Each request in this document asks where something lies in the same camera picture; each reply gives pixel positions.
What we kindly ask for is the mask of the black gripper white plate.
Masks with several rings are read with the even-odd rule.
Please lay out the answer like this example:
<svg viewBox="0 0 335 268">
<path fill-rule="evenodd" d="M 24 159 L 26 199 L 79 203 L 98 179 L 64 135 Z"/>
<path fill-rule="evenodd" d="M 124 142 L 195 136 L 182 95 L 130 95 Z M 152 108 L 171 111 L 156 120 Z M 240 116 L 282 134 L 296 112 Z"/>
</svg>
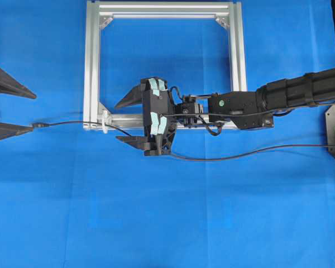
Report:
<svg viewBox="0 0 335 268">
<path fill-rule="evenodd" d="M 35 93 L 27 87 L 20 84 L 12 76 L 0 68 L 0 94 L 15 95 L 23 98 L 36 99 Z M 23 135 L 34 130 L 33 127 L 12 125 L 8 123 L 0 123 L 0 140 L 4 140 L 13 136 Z"/>
</svg>

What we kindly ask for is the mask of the black taped gripper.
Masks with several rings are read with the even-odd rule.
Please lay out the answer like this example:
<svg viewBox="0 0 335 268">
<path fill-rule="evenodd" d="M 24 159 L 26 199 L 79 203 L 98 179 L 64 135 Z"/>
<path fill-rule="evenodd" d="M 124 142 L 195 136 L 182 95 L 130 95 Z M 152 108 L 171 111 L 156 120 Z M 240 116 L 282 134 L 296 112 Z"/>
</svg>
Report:
<svg viewBox="0 0 335 268">
<path fill-rule="evenodd" d="M 176 123 L 171 116 L 174 112 L 174 101 L 167 82 L 157 77 L 142 80 L 141 85 L 133 87 L 115 105 L 115 109 L 141 103 L 145 136 L 116 136 L 116 139 L 136 149 L 144 150 L 146 156 L 170 154 Z"/>
</svg>

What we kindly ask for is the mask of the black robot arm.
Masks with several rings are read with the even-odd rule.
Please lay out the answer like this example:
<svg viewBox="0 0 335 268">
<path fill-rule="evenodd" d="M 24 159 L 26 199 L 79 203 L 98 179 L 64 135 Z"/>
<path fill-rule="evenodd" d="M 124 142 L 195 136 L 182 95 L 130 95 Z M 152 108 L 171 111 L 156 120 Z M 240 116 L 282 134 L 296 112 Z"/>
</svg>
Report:
<svg viewBox="0 0 335 268">
<path fill-rule="evenodd" d="M 254 92 L 207 94 L 207 109 L 199 103 L 199 95 L 183 95 L 175 103 L 173 95 L 178 91 L 158 77 L 142 79 L 117 108 L 142 105 L 143 135 L 122 131 L 118 139 L 146 156 L 161 156 L 171 153 L 178 125 L 204 127 L 212 136 L 220 135 L 227 122 L 233 122 L 239 130 L 271 128 L 275 117 L 335 102 L 335 68 L 267 83 Z"/>
</svg>

